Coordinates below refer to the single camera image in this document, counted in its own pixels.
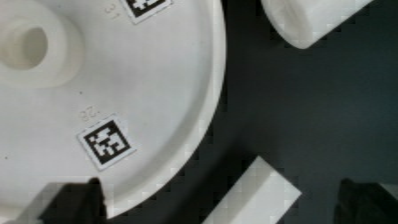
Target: dark gray floor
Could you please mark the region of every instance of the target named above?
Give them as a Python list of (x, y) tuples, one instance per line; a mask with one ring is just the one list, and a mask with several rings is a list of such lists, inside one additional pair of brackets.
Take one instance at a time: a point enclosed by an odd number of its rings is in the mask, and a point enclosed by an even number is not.
[[(259, 3), (223, 3), (229, 53), (213, 126), (179, 176), (117, 224), (200, 223), (255, 153), (303, 193), (280, 223), (332, 223), (344, 177), (398, 184), (398, 1), (374, 0), (305, 51), (275, 34)], [(229, 173), (216, 178), (214, 171)]]

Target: circular hole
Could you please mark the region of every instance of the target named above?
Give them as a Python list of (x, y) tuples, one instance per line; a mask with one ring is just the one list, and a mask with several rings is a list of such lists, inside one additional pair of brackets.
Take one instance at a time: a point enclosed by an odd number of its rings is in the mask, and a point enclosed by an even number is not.
[(46, 56), (47, 39), (38, 27), (21, 27), (6, 35), (3, 42), (1, 61), (14, 69), (31, 69)]

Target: white block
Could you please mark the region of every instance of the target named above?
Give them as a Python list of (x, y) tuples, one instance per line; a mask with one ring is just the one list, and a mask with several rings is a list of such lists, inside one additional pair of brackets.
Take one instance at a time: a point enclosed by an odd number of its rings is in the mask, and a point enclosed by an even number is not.
[(275, 30), (305, 49), (371, 0), (261, 0)]
[(300, 191), (257, 157), (204, 224), (277, 223), (298, 196)]

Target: dark surface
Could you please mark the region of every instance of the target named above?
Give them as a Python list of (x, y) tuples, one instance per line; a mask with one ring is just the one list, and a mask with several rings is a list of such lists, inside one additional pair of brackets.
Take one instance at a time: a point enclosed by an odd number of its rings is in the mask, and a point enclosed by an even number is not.
[[(259, 2), (225, 3), (227, 72), (213, 125), (170, 185), (117, 224), (200, 223), (218, 193), (189, 199), (225, 155), (237, 161), (259, 153), (303, 193), (285, 224), (332, 223), (344, 177), (398, 184), (398, 1), (374, 0), (309, 50), (282, 41)], [(239, 170), (237, 162), (223, 168)], [(220, 185), (221, 175), (213, 189)]]
[(44, 224), (104, 224), (102, 201), (101, 183), (95, 178), (86, 184), (65, 184), (37, 218)]

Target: white disc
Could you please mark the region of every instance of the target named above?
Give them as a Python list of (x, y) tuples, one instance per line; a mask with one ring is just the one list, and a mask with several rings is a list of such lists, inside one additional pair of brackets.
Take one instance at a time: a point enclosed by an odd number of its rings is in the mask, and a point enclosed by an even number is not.
[[(168, 182), (205, 132), (225, 64), (220, 3), (35, 1), (76, 27), (83, 56), (62, 85), (0, 84), (0, 217), (17, 216), (47, 183), (90, 177), (113, 217)], [(127, 2), (142, 3), (136, 18)], [(108, 121), (118, 132), (99, 133)]]

